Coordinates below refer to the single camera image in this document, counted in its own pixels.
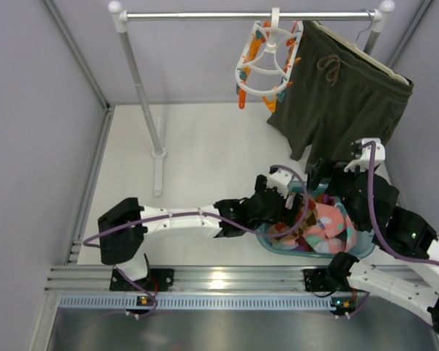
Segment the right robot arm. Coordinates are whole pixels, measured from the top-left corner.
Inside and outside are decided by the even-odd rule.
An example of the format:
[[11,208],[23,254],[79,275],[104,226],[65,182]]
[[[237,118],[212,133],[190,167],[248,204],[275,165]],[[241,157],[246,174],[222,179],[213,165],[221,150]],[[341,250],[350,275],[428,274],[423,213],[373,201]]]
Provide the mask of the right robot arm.
[[396,304],[439,335],[439,237],[422,216],[397,205],[398,189],[375,170],[374,162],[349,170],[346,162],[320,160],[307,172],[307,188],[327,181],[327,190],[342,201],[356,229],[372,231],[373,243],[425,284],[391,276],[348,252],[335,254],[323,278],[332,290],[363,290]]

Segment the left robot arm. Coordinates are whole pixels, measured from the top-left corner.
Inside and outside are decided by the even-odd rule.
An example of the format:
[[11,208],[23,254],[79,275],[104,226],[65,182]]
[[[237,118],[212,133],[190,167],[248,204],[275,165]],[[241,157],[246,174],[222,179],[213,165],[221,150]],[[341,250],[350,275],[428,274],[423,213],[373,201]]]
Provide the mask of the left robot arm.
[[153,236],[199,238],[236,238],[246,233],[262,236],[265,224],[284,224],[288,234],[297,230],[309,211],[308,192],[292,192],[294,177],[274,169],[258,175],[254,193],[241,199],[218,200],[190,209],[142,206],[136,197],[123,199],[97,220],[100,259],[114,267],[121,278],[134,288],[147,287],[151,267],[142,249]]

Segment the pink patterned sock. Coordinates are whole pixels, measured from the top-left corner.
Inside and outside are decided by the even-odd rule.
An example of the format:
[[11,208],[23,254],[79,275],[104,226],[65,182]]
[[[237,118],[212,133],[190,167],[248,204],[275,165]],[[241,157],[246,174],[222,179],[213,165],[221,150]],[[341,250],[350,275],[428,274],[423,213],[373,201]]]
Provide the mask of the pink patterned sock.
[[315,242],[338,239],[347,241],[356,230],[348,215],[344,215],[336,206],[316,203],[316,223],[305,232],[304,238],[310,245]]
[[336,254],[349,252],[357,243],[356,230],[352,227],[324,230],[314,226],[300,235],[314,252],[321,254]]

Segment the white clip sock hanger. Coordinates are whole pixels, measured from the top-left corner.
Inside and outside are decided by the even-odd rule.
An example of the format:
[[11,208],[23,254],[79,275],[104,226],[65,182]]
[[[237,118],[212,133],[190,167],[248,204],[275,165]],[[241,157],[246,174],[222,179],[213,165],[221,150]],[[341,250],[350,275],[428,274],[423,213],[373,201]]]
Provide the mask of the white clip sock hanger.
[[234,77],[241,110],[247,97],[257,97],[273,113],[293,85],[291,73],[301,61],[298,51],[304,24],[296,20],[292,29],[286,30],[279,26],[279,16],[279,8],[274,7],[269,20],[253,24],[236,65]]

